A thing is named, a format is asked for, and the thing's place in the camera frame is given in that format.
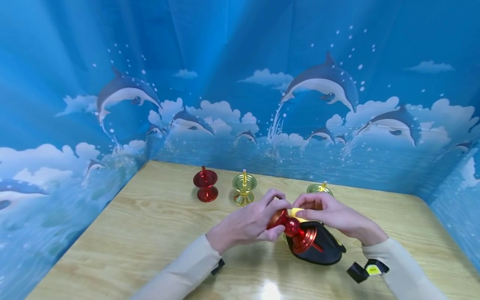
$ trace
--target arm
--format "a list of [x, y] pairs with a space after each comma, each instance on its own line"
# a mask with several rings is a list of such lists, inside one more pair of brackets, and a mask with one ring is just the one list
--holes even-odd
[[363, 254], [389, 267], [390, 271], [382, 278], [398, 300], [448, 300], [399, 242], [389, 238], [376, 224], [374, 227], [370, 236], [360, 240]]
[[303, 208], [297, 217], [318, 220], [358, 239], [367, 259], [376, 259], [390, 270], [382, 275], [398, 300], [447, 300], [427, 278], [418, 263], [398, 242], [372, 220], [325, 192], [301, 195], [293, 204]]
[[266, 227], [277, 210], [291, 208], [284, 199], [284, 194], [270, 189], [260, 201], [231, 213], [190, 244], [131, 300], [182, 300], [218, 267], [226, 250], [239, 244], [275, 241], [285, 227], [280, 225], [269, 230]]
[[210, 275], [220, 259], [220, 253], [212, 248], [203, 234], [131, 300], [181, 300]]

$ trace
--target wrist strap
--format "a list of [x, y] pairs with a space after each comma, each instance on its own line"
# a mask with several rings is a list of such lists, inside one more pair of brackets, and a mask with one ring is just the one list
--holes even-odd
[[357, 283], [361, 283], [370, 276], [383, 275], [388, 273], [390, 269], [378, 259], [369, 259], [365, 267], [361, 267], [357, 262], [348, 269], [347, 273]]

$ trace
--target dolphin backdrop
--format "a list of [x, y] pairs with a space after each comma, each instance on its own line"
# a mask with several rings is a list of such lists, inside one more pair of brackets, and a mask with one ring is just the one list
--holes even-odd
[[0, 295], [25, 298], [149, 159], [416, 195], [480, 270], [479, 10], [4, 3]]

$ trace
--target black wrist strap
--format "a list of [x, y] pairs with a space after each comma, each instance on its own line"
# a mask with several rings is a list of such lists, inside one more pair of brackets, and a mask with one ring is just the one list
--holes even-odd
[[215, 269], [213, 269], [212, 272], [210, 272], [210, 274], [212, 274], [213, 276], [215, 276], [219, 271], [220, 269], [225, 266], [225, 262], [223, 261], [223, 259], [220, 259], [218, 261], [218, 267], [216, 267]]
[[361, 283], [370, 276], [383, 275], [388, 273], [388, 271], [390, 271], [390, 269], [381, 261], [369, 259], [365, 267], [361, 267], [361, 265], [355, 262], [350, 269], [348, 269], [347, 273], [355, 282]]

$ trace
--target black strap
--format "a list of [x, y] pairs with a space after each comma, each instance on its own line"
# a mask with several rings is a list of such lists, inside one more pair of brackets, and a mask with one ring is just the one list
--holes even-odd
[[220, 259], [220, 260], [218, 261], [218, 267], [216, 267], [215, 269], [213, 269], [213, 271], [210, 272], [210, 274], [212, 274], [213, 276], [215, 276], [215, 275], [218, 273], [218, 271], [220, 271], [220, 269], [221, 269], [223, 266], [225, 266], [225, 262], [223, 261], [223, 259]]

